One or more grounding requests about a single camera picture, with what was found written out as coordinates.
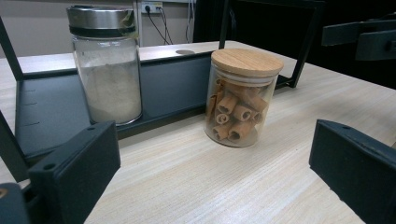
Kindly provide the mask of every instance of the glass jar with cinnamon sticks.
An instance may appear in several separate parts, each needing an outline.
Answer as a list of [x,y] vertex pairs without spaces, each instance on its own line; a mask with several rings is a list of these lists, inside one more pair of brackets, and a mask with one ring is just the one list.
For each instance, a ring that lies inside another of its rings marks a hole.
[[206,100],[206,134],[229,147],[255,144],[282,68],[281,60],[261,51],[214,51]]

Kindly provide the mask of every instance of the light wood tabletop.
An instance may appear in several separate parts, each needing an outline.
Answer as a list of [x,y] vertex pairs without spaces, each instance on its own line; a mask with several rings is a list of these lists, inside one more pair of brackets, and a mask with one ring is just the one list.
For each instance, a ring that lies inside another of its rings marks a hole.
[[[225,46],[256,49],[233,41]],[[218,47],[219,42],[147,47],[140,57]],[[285,63],[281,74],[290,77],[295,60],[274,55]],[[20,62],[24,72],[75,67],[71,54]],[[15,92],[1,59],[0,109],[12,130]],[[86,223],[362,223],[309,167],[317,119],[343,123],[392,146],[396,91],[307,63],[297,88],[275,91],[252,147],[212,141],[204,114],[122,139],[121,168]],[[0,183],[5,182],[15,181],[0,161]]]

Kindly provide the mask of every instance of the power socket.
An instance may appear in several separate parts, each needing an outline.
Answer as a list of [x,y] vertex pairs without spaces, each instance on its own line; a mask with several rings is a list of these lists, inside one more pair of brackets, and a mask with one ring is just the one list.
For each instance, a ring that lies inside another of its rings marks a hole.
[[161,13],[160,7],[163,7],[163,2],[145,2],[142,1],[142,13],[147,13],[146,7],[149,7],[149,13]]

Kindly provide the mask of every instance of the spice jar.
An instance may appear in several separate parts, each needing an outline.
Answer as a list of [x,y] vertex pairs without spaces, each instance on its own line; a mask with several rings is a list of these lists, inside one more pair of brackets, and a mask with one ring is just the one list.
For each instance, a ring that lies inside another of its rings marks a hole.
[[142,114],[134,11],[69,7],[74,57],[91,122],[123,125]]
[[261,51],[212,53],[205,132],[229,147],[248,147],[260,137],[283,62]]

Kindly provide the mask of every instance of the wooden lid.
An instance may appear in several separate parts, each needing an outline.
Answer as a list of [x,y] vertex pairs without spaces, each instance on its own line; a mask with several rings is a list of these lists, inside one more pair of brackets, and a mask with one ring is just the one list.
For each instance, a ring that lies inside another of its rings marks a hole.
[[218,49],[212,53],[218,68],[247,77],[271,77],[283,68],[278,58],[252,49]]

